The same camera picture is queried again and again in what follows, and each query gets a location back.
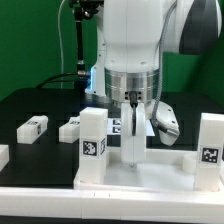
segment white block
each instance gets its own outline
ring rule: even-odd
[[[0,145],[0,172],[9,162],[9,146]]]
[[[106,174],[108,110],[86,108],[80,113],[80,181],[101,184]]]
[[[47,116],[33,116],[17,129],[17,142],[32,144],[47,130]]]
[[[103,184],[105,176],[104,159],[80,158],[79,175],[81,182]]]
[[[197,164],[197,152],[186,153],[183,157],[182,169],[189,174],[195,174]]]
[[[87,107],[80,112],[80,137],[99,138],[107,135],[108,110]]]
[[[194,190],[218,191],[224,143],[224,115],[201,117]]]
[[[79,138],[80,117],[71,117],[59,128],[59,142],[73,143]]]

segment black tabletop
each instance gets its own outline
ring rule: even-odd
[[[201,113],[224,112],[207,96],[190,93],[163,93],[162,101],[173,107],[181,135],[172,147],[156,137],[147,138],[147,147],[196,150]],[[120,117],[120,109],[111,104],[85,100],[78,91],[59,89],[21,89],[0,102],[0,144],[10,148],[10,162],[0,172],[0,186],[73,188],[78,169],[79,141],[59,143],[59,127],[85,107],[106,108],[109,117]],[[48,116],[48,130],[32,145],[17,144],[16,129],[35,115]],[[120,145],[119,136],[108,136],[108,144]],[[0,217],[1,223],[73,223],[72,220],[30,219],[23,222]]]

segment metal cylinder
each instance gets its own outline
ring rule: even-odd
[[[156,96],[158,70],[144,73],[124,73],[105,69],[106,95],[118,103],[129,100],[129,93],[136,92],[138,100],[147,103]]]

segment black panel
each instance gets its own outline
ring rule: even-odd
[[[189,11],[180,40],[180,54],[199,55],[218,39],[215,0],[195,0]]]

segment cable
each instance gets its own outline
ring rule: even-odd
[[[40,83],[39,85],[37,85],[36,88],[40,89],[40,88],[42,88],[46,83],[48,83],[48,82],[50,82],[50,81],[52,81],[52,80],[54,80],[54,79],[58,79],[58,78],[66,77],[66,76],[76,76],[76,75],[77,75],[76,73],[74,73],[74,74],[72,74],[72,73],[67,73],[67,74],[55,75],[55,76],[52,76],[52,77],[46,79],[44,82]]]
[[[155,105],[153,108],[153,112],[152,112],[152,124],[154,127],[158,127],[158,121],[156,119],[156,113],[159,107],[159,101],[161,98],[161,93],[162,93],[162,88],[163,88],[163,48],[164,48],[164,41],[165,41],[165,36],[166,36],[166,31],[167,31],[167,27],[168,27],[168,23],[169,23],[169,19],[170,16],[173,12],[173,10],[176,8],[177,6],[177,1],[175,1],[173,3],[173,5],[170,7],[166,18],[165,18],[165,22],[163,25],[163,30],[162,30],[162,34],[161,34],[161,38],[159,41],[159,83],[158,83],[158,89],[157,89],[157,95],[156,95],[156,100],[155,100]]]
[[[44,85],[49,84],[49,83],[56,83],[56,82],[60,82],[60,83],[64,83],[64,82],[75,82],[74,79],[71,80],[53,80],[53,81],[46,81],[41,83],[41,85],[38,85],[36,88],[41,89]]]
[[[136,107],[138,106],[138,99],[137,99],[137,93],[136,92],[130,92],[129,93],[130,98],[130,106],[132,107],[133,113],[132,113],[132,136],[135,136],[136,134]]]
[[[63,48],[63,40],[62,40],[62,34],[61,34],[61,13],[66,1],[67,0],[62,0],[61,5],[59,7],[59,11],[58,11],[58,34],[59,34],[60,52],[61,52],[61,74],[64,73],[64,48]]]

